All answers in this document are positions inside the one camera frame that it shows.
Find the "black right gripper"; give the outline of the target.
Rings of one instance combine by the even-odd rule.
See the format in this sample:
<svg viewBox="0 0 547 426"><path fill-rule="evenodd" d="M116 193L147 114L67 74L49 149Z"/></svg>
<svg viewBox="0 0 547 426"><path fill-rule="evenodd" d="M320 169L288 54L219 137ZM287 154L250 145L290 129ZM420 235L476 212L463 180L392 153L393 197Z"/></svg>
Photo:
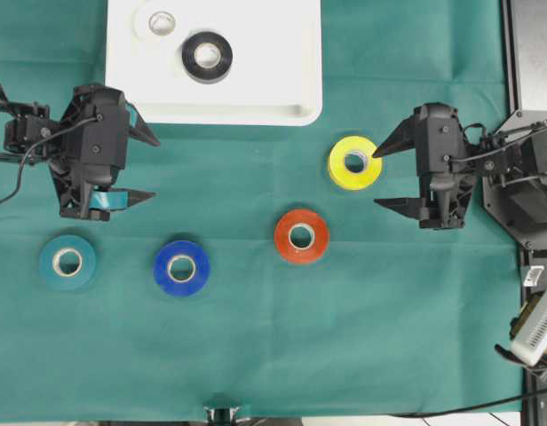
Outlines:
<svg viewBox="0 0 547 426"><path fill-rule="evenodd" d="M420 198L375 199L379 206L419 221L423 229L464 227L465 214L477 184L474 167L464 159L475 155L464 135L457 110L427 103L404 119L372 154L373 158L416 147Z"/></svg>

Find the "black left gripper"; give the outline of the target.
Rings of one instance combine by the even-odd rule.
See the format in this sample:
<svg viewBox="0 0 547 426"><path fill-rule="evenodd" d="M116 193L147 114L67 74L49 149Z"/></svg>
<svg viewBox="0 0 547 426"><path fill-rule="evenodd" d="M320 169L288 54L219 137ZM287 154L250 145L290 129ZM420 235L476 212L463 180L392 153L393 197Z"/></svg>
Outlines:
<svg viewBox="0 0 547 426"><path fill-rule="evenodd" d="M128 137L160 145L121 91L96 83L75 88L61 123L72 130L60 137L59 151L52 155L49 167L62 217L107 221L112 211L155 196L113 188L125 168Z"/></svg>

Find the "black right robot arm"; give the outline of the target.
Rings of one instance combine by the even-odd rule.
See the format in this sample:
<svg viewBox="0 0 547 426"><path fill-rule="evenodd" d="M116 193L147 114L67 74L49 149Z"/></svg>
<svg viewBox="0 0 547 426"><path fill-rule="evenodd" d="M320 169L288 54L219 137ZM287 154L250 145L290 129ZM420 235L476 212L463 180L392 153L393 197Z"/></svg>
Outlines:
<svg viewBox="0 0 547 426"><path fill-rule="evenodd" d="M373 153L374 158L416 151L419 196L376 199L375 203L422 228L464 227L464 216L480 178L508 186L547 177L547 123L534 122L496 133L481 130L473 144L458 110L443 103L425 103L414 109Z"/></svg>

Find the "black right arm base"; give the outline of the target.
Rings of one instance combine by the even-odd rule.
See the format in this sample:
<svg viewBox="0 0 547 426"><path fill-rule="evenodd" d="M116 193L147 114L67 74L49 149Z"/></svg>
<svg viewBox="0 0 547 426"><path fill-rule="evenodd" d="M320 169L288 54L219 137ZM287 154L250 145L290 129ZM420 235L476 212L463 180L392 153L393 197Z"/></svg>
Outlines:
<svg viewBox="0 0 547 426"><path fill-rule="evenodd" d="M503 176L483 179L483 204L490 216L524 249L547 250L547 112L517 111L500 131L514 163Z"/></svg>

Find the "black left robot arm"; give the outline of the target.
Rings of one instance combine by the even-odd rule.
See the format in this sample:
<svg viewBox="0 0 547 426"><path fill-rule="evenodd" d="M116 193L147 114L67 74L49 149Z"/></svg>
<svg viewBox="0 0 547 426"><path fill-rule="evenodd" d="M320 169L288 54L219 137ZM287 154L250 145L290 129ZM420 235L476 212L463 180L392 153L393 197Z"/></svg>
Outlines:
<svg viewBox="0 0 547 426"><path fill-rule="evenodd" d="M0 162L47 164L64 218L107 221L154 197L154 193L115 187L126 167L128 142L150 146L160 142L138 109L115 88L90 83L74 88L65 113L55 121L46 105L14 102L0 84L4 126Z"/></svg>

